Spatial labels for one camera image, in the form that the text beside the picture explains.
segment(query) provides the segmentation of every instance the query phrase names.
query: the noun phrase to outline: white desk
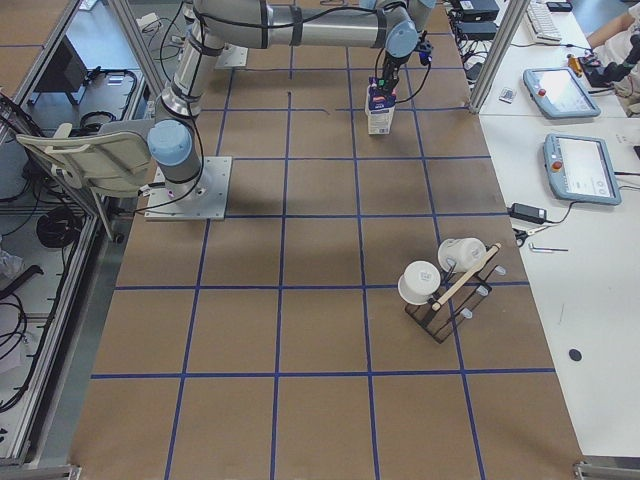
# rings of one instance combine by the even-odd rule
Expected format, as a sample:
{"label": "white desk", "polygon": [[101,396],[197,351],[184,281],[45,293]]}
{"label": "white desk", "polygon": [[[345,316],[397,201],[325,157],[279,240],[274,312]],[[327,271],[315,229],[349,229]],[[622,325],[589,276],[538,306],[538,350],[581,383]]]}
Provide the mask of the white desk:
{"label": "white desk", "polygon": [[[481,120],[505,202],[546,208],[552,220],[562,218],[568,202],[553,198],[542,164],[548,133],[604,138],[616,170],[640,171],[632,149],[640,144],[637,119],[559,127],[540,117]],[[530,239],[568,253],[533,253],[526,245],[521,251],[585,455],[640,456],[640,192],[622,197],[617,207],[576,205],[565,223]],[[569,358],[572,348],[582,361]]]}
{"label": "white desk", "polygon": [[[552,15],[556,27],[562,32],[563,44],[569,43],[581,47],[589,46],[572,13],[553,13]],[[523,23],[518,27],[518,31],[511,41],[514,45],[529,45],[533,43],[533,37],[529,33],[527,26],[524,25],[524,22],[526,22],[526,20],[523,20]],[[533,103],[528,90],[524,86],[522,72],[527,68],[566,67],[568,54],[579,57],[584,54],[584,50],[542,45],[525,48],[509,48],[500,64],[498,73],[480,113],[482,115],[542,116],[542,113]],[[582,81],[588,90],[592,89],[586,79],[583,78]],[[504,87],[509,87],[516,92],[515,99],[511,104],[498,99]],[[602,110],[599,116],[600,118],[626,118],[624,109],[613,92],[595,95],[594,99]],[[591,119],[578,121],[581,123],[592,122]]]}

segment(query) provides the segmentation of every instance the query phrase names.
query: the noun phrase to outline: white cup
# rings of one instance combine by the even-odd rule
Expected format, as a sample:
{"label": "white cup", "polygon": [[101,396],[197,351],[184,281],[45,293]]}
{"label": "white cup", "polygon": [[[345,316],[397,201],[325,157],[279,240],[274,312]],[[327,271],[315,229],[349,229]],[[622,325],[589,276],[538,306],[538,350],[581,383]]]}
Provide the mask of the white cup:
{"label": "white cup", "polygon": [[424,305],[440,286],[440,271],[422,260],[411,263],[398,280],[398,293],[412,305]]}
{"label": "white cup", "polygon": [[449,238],[438,248],[438,262],[442,270],[455,273],[471,269],[487,252],[487,247],[477,238]]}

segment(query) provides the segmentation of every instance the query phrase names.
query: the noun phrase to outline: white keyboard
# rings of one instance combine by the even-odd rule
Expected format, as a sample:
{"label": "white keyboard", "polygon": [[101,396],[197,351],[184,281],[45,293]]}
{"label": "white keyboard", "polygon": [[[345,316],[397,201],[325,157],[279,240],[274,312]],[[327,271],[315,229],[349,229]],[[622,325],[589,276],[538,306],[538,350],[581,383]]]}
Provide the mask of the white keyboard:
{"label": "white keyboard", "polygon": [[544,3],[532,1],[527,7],[526,23],[536,43],[558,45],[562,35],[551,18],[551,12]]}

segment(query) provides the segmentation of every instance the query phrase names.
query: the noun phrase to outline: beige chair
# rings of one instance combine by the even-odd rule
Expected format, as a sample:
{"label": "beige chair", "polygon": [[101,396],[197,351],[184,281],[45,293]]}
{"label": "beige chair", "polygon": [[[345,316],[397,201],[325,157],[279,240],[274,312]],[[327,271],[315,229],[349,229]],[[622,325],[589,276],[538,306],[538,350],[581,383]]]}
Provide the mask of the beige chair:
{"label": "beige chair", "polygon": [[53,175],[73,188],[88,188],[109,239],[116,238],[102,203],[108,197],[137,197],[146,181],[151,154],[144,138],[134,132],[69,137],[71,124],[63,123],[52,138],[17,135],[16,139],[50,163]]}

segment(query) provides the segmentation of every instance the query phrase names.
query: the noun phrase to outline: blue joint cap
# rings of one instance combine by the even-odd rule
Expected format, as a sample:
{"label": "blue joint cap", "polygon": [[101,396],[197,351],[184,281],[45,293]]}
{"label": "blue joint cap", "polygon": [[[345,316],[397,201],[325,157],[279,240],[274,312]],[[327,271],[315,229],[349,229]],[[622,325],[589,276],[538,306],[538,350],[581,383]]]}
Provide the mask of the blue joint cap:
{"label": "blue joint cap", "polygon": [[411,20],[404,20],[391,29],[385,48],[394,57],[406,57],[416,48],[418,39],[415,24]]}
{"label": "blue joint cap", "polygon": [[192,144],[189,129],[175,120],[158,122],[147,135],[151,155],[167,167],[184,162],[189,157]]}

